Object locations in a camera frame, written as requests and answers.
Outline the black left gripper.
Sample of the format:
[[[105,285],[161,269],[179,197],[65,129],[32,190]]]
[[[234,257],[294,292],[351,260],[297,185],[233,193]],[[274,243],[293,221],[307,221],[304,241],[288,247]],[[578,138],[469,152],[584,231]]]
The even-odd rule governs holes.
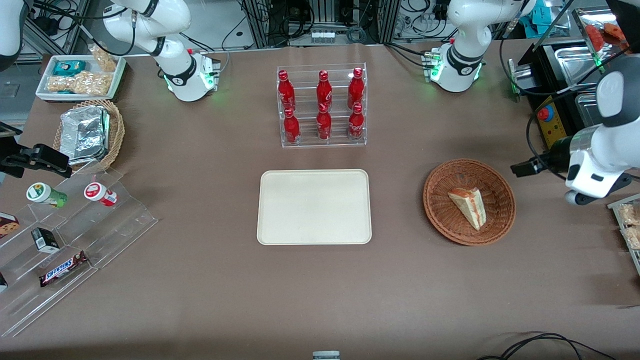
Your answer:
[[[531,157],[522,162],[517,162],[510,166],[510,171],[517,178],[534,176],[543,171],[551,171],[551,173],[569,172],[570,167],[570,146],[573,136],[566,136],[555,141],[549,150],[542,153],[542,161],[538,157]]]

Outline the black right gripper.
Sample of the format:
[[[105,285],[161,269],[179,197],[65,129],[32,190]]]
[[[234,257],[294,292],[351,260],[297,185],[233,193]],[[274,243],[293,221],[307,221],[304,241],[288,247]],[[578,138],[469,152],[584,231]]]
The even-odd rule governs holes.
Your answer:
[[[0,171],[2,173],[20,179],[25,169],[31,169],[50,171],[64,178],[71,177],[73,169],[69,165],[70,158],[67,155],[41,143],[32,148],[23,148],[15,138],[22,132],[21,129],[7,123],[0,123]]]

